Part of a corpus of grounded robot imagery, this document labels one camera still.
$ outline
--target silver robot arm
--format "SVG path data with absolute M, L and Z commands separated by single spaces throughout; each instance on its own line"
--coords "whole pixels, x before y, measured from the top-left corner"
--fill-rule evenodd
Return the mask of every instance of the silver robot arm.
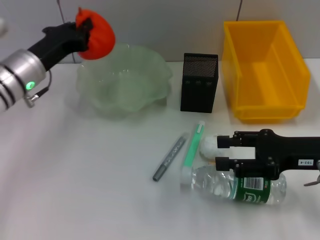
M 5 112 L 20 99 L 28 107 L 49 90 L 49 86 L 33 96 L 28 92 L 46 78 L 46 72 L 73 52 L 88 50 L 90 30 L 93 24 L 87 18 L 76 27 L 74 22 L 42 30 L 45 37 L 28 50 L 20 49 L 0 61 L 0 113 Z M 0 19 L 0 37 L 8 31 L 3 19 Z

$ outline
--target green led light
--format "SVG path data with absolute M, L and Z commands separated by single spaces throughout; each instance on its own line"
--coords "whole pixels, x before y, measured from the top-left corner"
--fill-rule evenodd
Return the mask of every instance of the green led light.
M 26 88 L 27 90 L 31 90 L 31 89 L 34 88 L 35 85 L 36 85 L 36 83 L 35 83 L 34 81 L 30 81 L 30 82 L 28 82 L 28 83 L 25 85 L 25 88 Z

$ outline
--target label sticker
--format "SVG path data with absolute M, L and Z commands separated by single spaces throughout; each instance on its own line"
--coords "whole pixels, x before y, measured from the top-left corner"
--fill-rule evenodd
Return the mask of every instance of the label sticker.
M 263 177 L 245 177 L 237 181 L 235 200 L 250 203 L 266 203 L 270 195 L 271 181 Z
M 298 166 L 313 166 L 313 159 L 299 159 Z

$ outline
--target white wall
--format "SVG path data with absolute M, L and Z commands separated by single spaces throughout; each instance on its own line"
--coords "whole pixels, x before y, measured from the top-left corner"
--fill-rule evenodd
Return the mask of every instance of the white wall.
M 240 0 L 60 0 L 66 21 L 78 7 L 100 13 L 112 25 L 118 42 L 139 44 L 167 61 L 183 53 L 221 56 L 223 22 L 234 21 Z M 320 58 L 319 0 L 243 0 L 239 20 L 285 20 L 305 58 Z M 9 33 L 0 38 L 0 59 L 28 48 L 43 37 L 41 30 L 62 23 L 57 0 L 0 0 L 0 17 Z M 75 54 L 76 61 L 81 61 Z M 73 62 L 71 56 L 63 60 Z
M 0 18 L 9 27 L 9 32 L 0 38 L 0 60 L 42 39 L 45 27 L 62 24 L 55 0 L 0 0 Z M 71 56 L 64 62 L 73 62 Z

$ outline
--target gray marker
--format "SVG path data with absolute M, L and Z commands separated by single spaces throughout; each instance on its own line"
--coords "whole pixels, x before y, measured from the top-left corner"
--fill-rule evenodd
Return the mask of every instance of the gray marker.
M 176 155 L 180 151 L 180 149 L 185 144 L 186 140 L 188 139 L 188 134 L 184 133 L 181 137 L 179 137 L 178 141 L 174 144 L 173 148 L 168 152 L 165 156 L 163 162 L 161 163 L 160 167 L 157 169 L 155 174 L 153 175 L 152 179 L 155 182 L 158 182 L 165 171 L 168 169 L 172 161 L 175 159 Z

